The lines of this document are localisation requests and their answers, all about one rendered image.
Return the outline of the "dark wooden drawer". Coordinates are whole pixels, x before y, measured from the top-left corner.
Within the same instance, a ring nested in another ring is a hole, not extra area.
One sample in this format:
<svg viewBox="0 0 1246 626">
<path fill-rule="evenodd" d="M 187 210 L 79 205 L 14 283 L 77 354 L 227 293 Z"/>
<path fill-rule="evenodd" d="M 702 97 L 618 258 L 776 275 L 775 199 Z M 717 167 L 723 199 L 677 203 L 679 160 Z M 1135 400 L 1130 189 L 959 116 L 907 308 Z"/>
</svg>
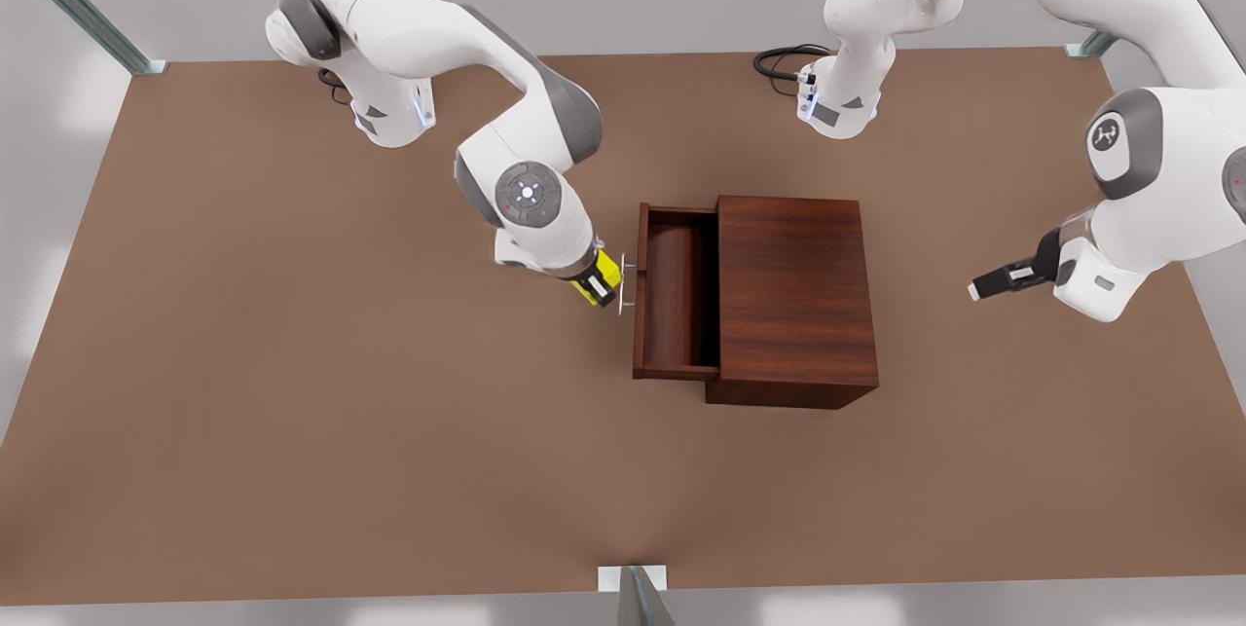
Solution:
<svg viewBox="0 0 1246 626">
<path fill-rule="evenodd" d="M 719 214 L 640 205 L 633 377 L 715 382 L 720 373 Z"/>
</svg>

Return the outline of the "dark wooden cabinet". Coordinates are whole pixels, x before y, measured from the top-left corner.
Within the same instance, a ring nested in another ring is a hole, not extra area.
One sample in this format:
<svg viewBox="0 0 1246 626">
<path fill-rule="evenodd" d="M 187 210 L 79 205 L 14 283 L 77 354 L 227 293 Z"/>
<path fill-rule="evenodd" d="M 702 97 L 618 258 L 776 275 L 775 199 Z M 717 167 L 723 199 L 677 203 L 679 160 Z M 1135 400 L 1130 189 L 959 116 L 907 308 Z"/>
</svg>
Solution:
<svg viewBox="0 0 1246 626">
<path fill-rule="evenodd" d="M 709 404 L 841 409 L 878 388 L 858 202 L 724 195 Z"/>
</svg>

